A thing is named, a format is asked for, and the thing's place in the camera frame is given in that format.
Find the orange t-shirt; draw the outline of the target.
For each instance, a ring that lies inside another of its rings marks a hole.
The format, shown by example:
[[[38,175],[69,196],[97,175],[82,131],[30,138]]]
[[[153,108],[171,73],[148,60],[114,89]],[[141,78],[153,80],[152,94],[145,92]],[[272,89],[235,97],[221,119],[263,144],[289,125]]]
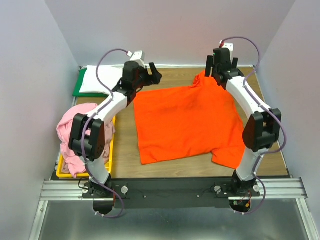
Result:
[[[189,86],[138,93],[133,102],[143,165],[207,153],[236,169],[245,151],[233,97],[203,72]]]

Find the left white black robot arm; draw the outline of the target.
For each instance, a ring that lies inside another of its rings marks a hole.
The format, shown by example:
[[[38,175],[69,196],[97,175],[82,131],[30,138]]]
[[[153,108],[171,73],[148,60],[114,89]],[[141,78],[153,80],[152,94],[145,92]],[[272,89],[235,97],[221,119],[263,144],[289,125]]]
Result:
[[[109,91],[107,99],[91,112],[74,116],[68,148],[76,156],[83,158],[89,180],[95,183],[93,191],[99,197],[107,197],[111,191],[111,185],[107,182],[110,174],[103,158],[106,124],[130,105],[143,87],[158,85],[161,79],[162,74],[153,62],[146,67],[136,61],[127,61],[122,69],[121,78]]]

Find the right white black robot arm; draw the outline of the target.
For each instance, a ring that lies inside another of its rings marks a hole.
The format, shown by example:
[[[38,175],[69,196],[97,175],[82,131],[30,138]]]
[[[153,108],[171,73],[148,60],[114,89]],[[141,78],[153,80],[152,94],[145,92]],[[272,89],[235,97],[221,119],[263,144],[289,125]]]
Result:
[[[247,117],[242,133],[244,154],[230,183],[230,191],[241,196],[254,187],[263,157],[279,140],[282,113],[277,108],[270,108],[259,98],[237,64],[238,60],[231,58],[229,48],[215,48],[213,54],[207,56],[205,76],[213,77],[218,86],[229,92]]]

